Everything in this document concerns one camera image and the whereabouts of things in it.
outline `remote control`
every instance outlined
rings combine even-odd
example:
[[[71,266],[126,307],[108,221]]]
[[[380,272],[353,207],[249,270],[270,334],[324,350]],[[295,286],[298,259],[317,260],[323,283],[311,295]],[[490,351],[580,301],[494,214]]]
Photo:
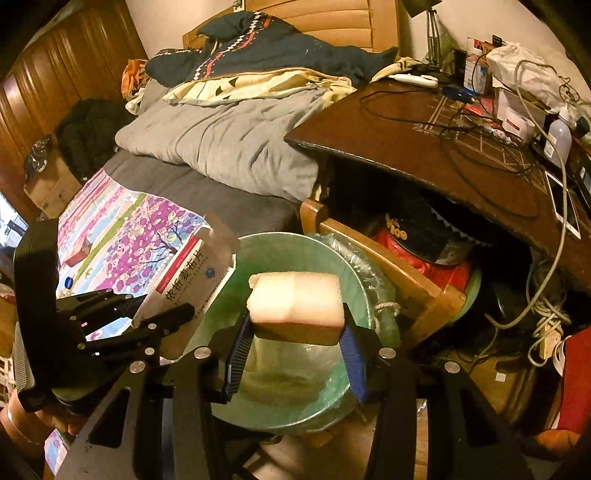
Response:
[[[439,81],[430,75],[421,75],[419,77],[410,73],[397,73],[395,75],[389,75],[389,77],[398,82],[418,85],[419,87],[437,88],[439,85]]]

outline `plastic bottle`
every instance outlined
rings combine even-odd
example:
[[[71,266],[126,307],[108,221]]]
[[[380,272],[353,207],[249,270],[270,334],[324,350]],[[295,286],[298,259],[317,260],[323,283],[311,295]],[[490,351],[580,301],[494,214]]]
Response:
[[[560,109],[558,118],[550,125],[548,130],[548,136],[556,145],[556,150],[560,153],[560,156],[566,162],[569,156],[570,147],[573,144],[573,137],[570,134],[569,129],[569,107],[564,105]],[[554,165],[560,167],[560,159],[558,153],[556,153],[554,147],[546,140],[546,146],[544,147],[544,156],[550,160]]]

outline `dark wooden desk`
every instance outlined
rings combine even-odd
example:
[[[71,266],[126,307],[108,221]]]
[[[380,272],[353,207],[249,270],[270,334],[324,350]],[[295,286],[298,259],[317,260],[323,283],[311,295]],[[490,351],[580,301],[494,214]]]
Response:
[[[285,140],[367,162],[420,182],[481,213],[554,258],[560,224],[552,211],[543,171],[537,165],[522,176],[504,170],[509,167],[518,171],[535,164],[529,154],[503,151],[489,138],[475,134],[453,134],[455,140],[442,140],[439,128],[383,119],[361,106],[361,99],[373,92],[410,89],[417,88],[394,80],[371,84],[310,118],[286,135]],[[379,94],[365,105],[390,117],[447,125],[453,116],[449,108],[453,102],[432,90],[417,90]],[[467,126],[462,117],[454,121]],[[580,202],[576,203],[582,238],[567,235],[560,263],[591,291],[591,222]]]

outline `white plastic bag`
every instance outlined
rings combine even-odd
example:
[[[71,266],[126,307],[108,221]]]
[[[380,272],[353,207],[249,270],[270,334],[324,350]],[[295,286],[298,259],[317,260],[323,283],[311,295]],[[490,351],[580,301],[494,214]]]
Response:
[[[492,74],[505,85],[515,87],[515,68],[520,60],[531,60],[537,63],[546,61],[518,43],[495,48],[486,59]],[[519,87],[534,95],[548,105],[552,110],[558,111],[564,105],[560,97],[560,86],[564,83],[558,75],[549,68],[538,67],[531,63],[525,63],[519,68]]]

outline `green trash bin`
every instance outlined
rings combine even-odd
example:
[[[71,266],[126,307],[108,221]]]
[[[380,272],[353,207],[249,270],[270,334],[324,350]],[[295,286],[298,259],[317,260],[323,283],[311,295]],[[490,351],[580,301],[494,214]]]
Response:
[[[236,271],[206,313],[186,352],[207,345],[216,330],[233,325],[251,293],[249,277],[269,271],[310,271],[338,275],[343,301],[349,305],[357,325],[374,328],[374,319],[361,281],[339,254],[318,240],[296,233],[256,233],[241,238]],[[290,377],[285,377],[268,385],[257,384],[249,381],[249,372],[246,372],[241,389],[228,405],[212,404],[213,414],[217,418],[246,429],[297,434],[323,430],[344,418],[354,408],[356,400],[349,389],[338,345],[318,347],[260,339],[255,339],[254,344],[257,361],[260,356],[263,362],[271,358],[276,362],[272,369],[289,370],[296,368],[295,365],[301,360],[302,366],[310,366],[309,373],[314,381],[296,381],[293,378],[291,382]],[[317,363],[310,363],[312,357],[318,360]],[[315,373],[322,372],[326,367],[330,370],[324,376],[318,373],[316,378]],[[259,394],[255,391],[257,385],[261,387]],[[314,385],[320,385],[316,390],[319,392],[317,396],[314,394]],[[302,398],[290,404],[292,397],[286,397],[289,389],[291,393],[301,390]]]

